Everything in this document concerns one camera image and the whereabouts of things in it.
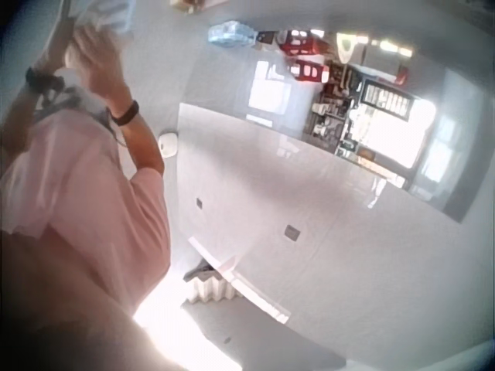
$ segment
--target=black wristwatch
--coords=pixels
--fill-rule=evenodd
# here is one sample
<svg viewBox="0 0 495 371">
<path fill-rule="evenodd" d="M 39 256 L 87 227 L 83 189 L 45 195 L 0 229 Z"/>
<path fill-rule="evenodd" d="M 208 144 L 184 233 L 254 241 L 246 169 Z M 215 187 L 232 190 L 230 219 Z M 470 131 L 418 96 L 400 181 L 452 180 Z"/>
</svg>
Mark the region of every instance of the black wristwatch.
<svg viewBox="0 0 495 371">
<path fill-rule="evenodd" d="M 120 117 L 112 116 L 110 110 L 107 108 L 108 114 L 117 126 L 124 126 L 132 121 L 134 117 L 139 113 L 139 104 L 135 100 L 132 101 L 130 108 Z"/>
<path fill-rule="evenodd" d="M 26 72 L 26 83 L 29 89 L 36 94 L 45 94 L 50 90 L 59 93 L 65 87 L 62 77 L 39 73 L 31 67 Z"/>
</svg>

